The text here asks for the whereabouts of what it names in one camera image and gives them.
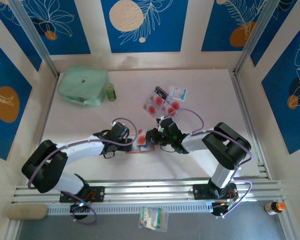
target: gray floor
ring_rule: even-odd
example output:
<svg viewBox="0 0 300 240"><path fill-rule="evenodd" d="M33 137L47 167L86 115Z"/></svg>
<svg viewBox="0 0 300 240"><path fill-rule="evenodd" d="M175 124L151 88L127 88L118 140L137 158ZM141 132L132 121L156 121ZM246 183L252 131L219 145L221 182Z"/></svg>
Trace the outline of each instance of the gray floor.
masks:
<svg viewBox="0 0 300 240"><path fill-rule="evenodd" d="M211 213L170 214L167 232L138 229L137 214L99 215L92 226L74 223L70 216L48 216L23 221L17 240L284 240L278 216L268 215L265 203L244 202L225 219Z"/></svg>

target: brown bottle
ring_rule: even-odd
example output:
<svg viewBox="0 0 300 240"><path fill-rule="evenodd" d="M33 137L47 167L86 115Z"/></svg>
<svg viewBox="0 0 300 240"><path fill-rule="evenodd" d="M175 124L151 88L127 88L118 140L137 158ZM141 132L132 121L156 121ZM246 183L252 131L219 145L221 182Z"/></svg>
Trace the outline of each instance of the brown bottle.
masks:
<svg viewBox="0 0 300 240"><path fill-rule="evenodd" d="M270 215L282 213L282 211L285 210L286 208L287 207L284 202L277 202L277 201L270 202L264 206L264 210Z"/></svg>

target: white wall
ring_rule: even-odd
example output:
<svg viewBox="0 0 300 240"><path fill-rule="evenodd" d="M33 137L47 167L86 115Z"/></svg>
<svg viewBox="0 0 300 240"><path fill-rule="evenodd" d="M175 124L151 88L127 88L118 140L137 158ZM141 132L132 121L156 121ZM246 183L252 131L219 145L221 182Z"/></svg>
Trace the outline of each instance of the white wall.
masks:
<svg viewBox="0 0 300 240"><path fill-rule="evenodd" d="M300 234L300 150L289 155L261 81L300 30L300 0L290 12L265 54L253 67L248 60L239 80L261 141L266 160L275 179L282 180L291 203L289 213Z"/></svg>
<svg viewBox="0 0 300 240"><path fill-rule="evenodd" d="M53 55L60 72L71 65L116 70L233 69L240 51L201 52L215 0L189 0L180 52L111 53L101 0L75 0L91 54Z"/></svg>
<svg viewBox="0 0 300 240"><path fill-rule="evenodd" d="M35 70L1 21L0 48L32 85L32 92L8 159L7 161L0 159L0 239L3 239L8 224L6 211L10 206L16 186L23 178L22 165L39 141L49 100L55 85L55 77L50 74L45 64L41 64L39 72Z"/></svg>

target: cable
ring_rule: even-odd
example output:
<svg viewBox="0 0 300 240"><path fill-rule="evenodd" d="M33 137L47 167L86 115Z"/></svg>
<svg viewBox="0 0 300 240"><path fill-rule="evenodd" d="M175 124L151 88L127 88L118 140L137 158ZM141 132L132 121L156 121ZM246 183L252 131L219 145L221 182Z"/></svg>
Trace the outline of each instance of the cable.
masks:
<svg viewBox="0 0 300 240"><path fill-rule="evenodd" d="M227 216L233 209L235 209L239 203L241 203L241 201L250 193L251 189L252 189L252 182L248 181L248 180L238 180L238 181L233 181L234 183L247 183L250 184L250 187L248 188L248 190L245 192L245 194L234 204L234 206L228 210L222 217L224 218L225 216Z"/></svg>
<svg viewBox="0 0 300 240"><path fill-rule="evenodd" d="M218 134L218 135L220 135L221 137L224 137L225 139L227 139L227 140L229 140L230 142L232 142L232 143L234 143L235 145L237 145L239 148L241 148L243 151L245 151L245 152L250 156L247 160L241 161L241 162L238 164L237 168L234 170L234 172L233 172L233 174L232 174L232 176L231 176L231 178L230 178L231 180L235 177L235 175L236 175L238 169L240 168L240 166L242 166L243 164L249 162L251 159L254 158L254 155L253 155L247 148L245 148L242 144L240 144L239 142L237 142L237 141L234 140L233 138L231 138L231 137L229 137L229 136L223 134L222 132L219 132L219 131L216 131L216 130L207 130L207 131L205 131L205 132L203 132L203 133L205 133L205 134L209 134L209 133Z"/></svg>
<svg viewBox="0 0 300 240"><path fill-rule="evenodd" d="M222 207L222 206L224 206L224 205L226 205L226 204L225 204L224 202L222 202L221 204L215 205L215 206L213 206L212 208L215 209L215 208Z"/></svg>
<svg viewBox="0 0 300 240"><path fill-rule="evenodd" d="M93 212L93 214L94 214L94 221L92 221L92 222L84 222L84 221L78 221L75 218L75 211L73 211L72 218L73 218L73 221L75 223L82 224L82 225L92 225L92 224L96 223L96 221L97 221L97 212L93 209L93 207L90 204L86 203L83 199L81 199L80 197L77 197L76 195L74 195L74 194L72 194L70 192L64 191L64 193L68 194L69 196L73 197L74 199L78 200L79 202L84 203Z"/></svg>
<svg viewBox="0 0 300 240"><path fill-rule="evenodd" d="M29 182L28 182L28 188L29 189L36 189L35 187L32 187L31 184L33 182L33 180L35 179L37 173L40 171L40 169L42 168L42 166L53 156L55 155L57 152L59 151L62 151L64 149L67 149L67 148L71 148L73 146L77 146L77 145L80 145L80 144L86 144L86 143L98 143L98 142L104 142L104 143L111 143L111 144L114 144L114 145L118 145L118 146L129 146L131 144L133 144L133 142L137 139L137 136L138 136L138 130L137 130L137 127L136 125L129 119L127 118L124 118L124 117L118 117L116 119L114 119L112 121L112 123L114 123L116 120L126 120L128 121L129 123L132 124L132 126L134 127L134 130L135 130L135 137L134 139L129 142L129 143L119 143L119 142L115 142L115 141L111 141L111 140L107 140L107 139L91 139L91 140L82 140L82 141L77 141L77 142L73 142L73 143L70 143L68 145L64 145L62 147L59 147L57 148L56 150L54 150L53 152L51 152L48 156L46 156L46 158L43 159L43 161L39 164L39 166L34 170L32 176L30 177L29 179ZM95 220L94 222L92 223L86 223L86 222L81 222L81 221L75 221L79 224L84 224L84 225L90 225L90 224L94 224L96 221L97 221L97 213L96 211L89 205L87 204L83 199L75 196L74 194L70 193L70 192L65 192L66 194L69 194L71 197L77 199L78 201L80 202L83 202L84 204L86 204L86 206L91 209L91 211L93 212L93 214L95 215Z"/></svg>
<svg viewBox="0 0 300 240"><path fill-rule="evenodd" d="M160 145L160 149L162 150L162 151L164 151L164 152L167 152L167 153L175 153L176 152L176 150L174 150L174 151L167 151L167 150L164 150L164 149L162 149L162 146Z"/></svg>
<svg viewBox="0 0 300 240"><path fill-rule="evenodd" d="M229 193L229 198L230 198L230 200L229 200L229 201L231 201L231 199L232 199L231 192L230 192L230 191L228 191L228 193Z"/></svg>
<svg viewBox="0 0 300 240"><path fill-rule="evenodd" d="M164 118L166 119L167 117L169 117L170 115L174 114L175 112L183 111L183 110L184 110L184 111L188 111L188 112L193 113L193 114L196 115L196 116L200 119L200 121L202 122L202 127L200 127L200 128L197 129L197 130L192 131L191 134L194 134L194 133L196 133L196 132L198 132L198 131L204 129L205 122L204 122L204 120L201 118L201 116L200 116L198 113L196 113L195 111L192 111L192 110L190 110L190 109L188 109L188 108L178 108L178 109L175 109L174 111L170 112L168 115L164 116Z"/></svg>
<svg viewBox="0 0 300 240"><path fill-rule="evenodd" d="M236 193L235 191L230 190L229 192L233 193L235 195L235 197L237 197L237 198L239 197L238 193Z"/></svg>

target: metal rail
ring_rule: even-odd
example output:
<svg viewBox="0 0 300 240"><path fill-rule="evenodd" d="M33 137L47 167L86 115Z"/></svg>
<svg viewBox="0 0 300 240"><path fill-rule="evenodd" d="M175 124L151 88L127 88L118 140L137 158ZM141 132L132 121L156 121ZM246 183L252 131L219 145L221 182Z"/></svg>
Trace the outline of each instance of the metal rail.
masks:
<svg viewBox="0 0 300 240"><path fill-rule="evenodd" d="M272 201L286 198L280 181L252 179L251 192L243 201ZM195 200L191 193L194 184L207 184L206 178L140 180L140 181L94 181L91 186L104 186L104 201L92 206L99 214L133 214L141 206L161 206L175 213L211 212L211 204L224 200ZM248 190L245 182L237 184L242 197ZM49 215L69 215L70 203L60 203L60 192L51 190L39 193L26 186L16 188L12 204L46 204Z"/></svg>

